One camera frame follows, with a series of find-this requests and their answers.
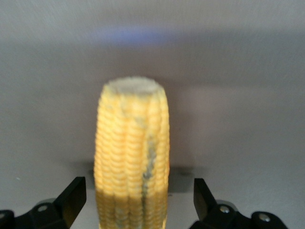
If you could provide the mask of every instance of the white backdrop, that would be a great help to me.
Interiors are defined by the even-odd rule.
[[[97,102],[127,75],[167,92],[168,229],[197,220],[194,177],[248,217],[305,225],[303,0],[1,1],[0,209],[19,215],[86,176],[72,229],[97,228]]]

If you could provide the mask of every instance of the cut end of corn cob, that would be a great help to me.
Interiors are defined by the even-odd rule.
[[[115,93],[152,94],[163,89],[156,81],[141,76],[131,76],[110,81],[108,87]]]
[[[169,175],[164,89],[134,76],[110,81],[98,108],[94,178],[101,229],[164,229]]]

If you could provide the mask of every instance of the screw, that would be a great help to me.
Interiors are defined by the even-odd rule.
[[[260,220],[262,220],[262,221],[264,221],[264,222],[270,222],[269,216],[267,216],[267,215],[264,214],[264,213],[259,214],[258,217],[259,217]]]
[[[223,213],[229,213],[230,212],[230,210],[229,210],[229,208],[228,207],[226,207],[226,206],[220,206],[220,208],[219,208],[220,210],[221,210],[221,212],[223,212]]]
[[[48,208],[48,206],[42,205],[37,209],[37,211],[45,211],[47,208]]]

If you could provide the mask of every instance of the yellow corn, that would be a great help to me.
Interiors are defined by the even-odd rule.
[[[169,175],[164,89],[144,77],[106,84],[99,100],[94,178],[100,229],[164,229]]]

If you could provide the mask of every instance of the metal screw head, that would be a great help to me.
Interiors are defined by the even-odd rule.
[[[260,220],[262,220],[262,221],[264,221],[264,222],[270,222],[269,216],[267,216],[267,215],[264,214],[264,213],[259,214],[258,217],[259,217]]]
[[[42,205],[37,209],[37,211],[45,211],[47,208],[48,208],[47,205]]]
[[[228,207],[226,207],[226,206],[220,206],[220,208],[219,208],[220,210],[221,210],[221,212],[223,212],[223,213],[229,213],[230,212],[230,210],[229,210],[229,208]]]

